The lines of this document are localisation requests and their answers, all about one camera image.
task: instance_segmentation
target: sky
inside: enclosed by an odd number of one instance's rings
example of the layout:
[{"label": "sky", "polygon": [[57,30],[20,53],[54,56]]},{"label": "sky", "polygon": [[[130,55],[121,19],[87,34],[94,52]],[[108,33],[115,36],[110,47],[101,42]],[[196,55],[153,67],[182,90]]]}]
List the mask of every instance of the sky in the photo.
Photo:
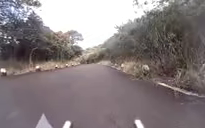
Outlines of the sky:
[{"label": "sky", "polygon": [[133,0],[40,0],[38,14],[53,31],[77,30],[81,47],[97,46],[109,37],[116,25],[137,17]]}]

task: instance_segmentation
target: foliage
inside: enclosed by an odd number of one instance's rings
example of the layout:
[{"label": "foliage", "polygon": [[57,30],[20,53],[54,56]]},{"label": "foliage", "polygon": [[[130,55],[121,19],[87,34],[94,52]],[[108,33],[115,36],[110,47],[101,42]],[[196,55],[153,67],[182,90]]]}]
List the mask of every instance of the foliage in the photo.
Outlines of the foliage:
[{"label": "foliage", "polygon": [[74,44],[83,40],[75,30],[53,32],[33,11],[37,0],[0,0],[0,59],[63,60],[80,55]]},{"label": "foliage", "polygon": [[154,8],[117,26],[117,33],[102,45],[106,52],[97,53],[111,61],[146,61],[156,75],[181,74],[190,88],[205,91],[205,0],[134,1],[140,9],[148,4]]}]

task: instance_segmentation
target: asphalt road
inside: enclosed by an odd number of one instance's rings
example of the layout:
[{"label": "asphalt road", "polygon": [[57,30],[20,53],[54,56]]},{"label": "asphalt road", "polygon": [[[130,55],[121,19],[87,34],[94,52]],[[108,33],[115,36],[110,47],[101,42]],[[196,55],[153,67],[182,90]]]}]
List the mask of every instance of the asphalt road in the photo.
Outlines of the asphalt road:
[{"label": "asphalt road", "polygon": [[110,67],[82,65],[0,78],[0,128],[205,128],[205,106]]}]

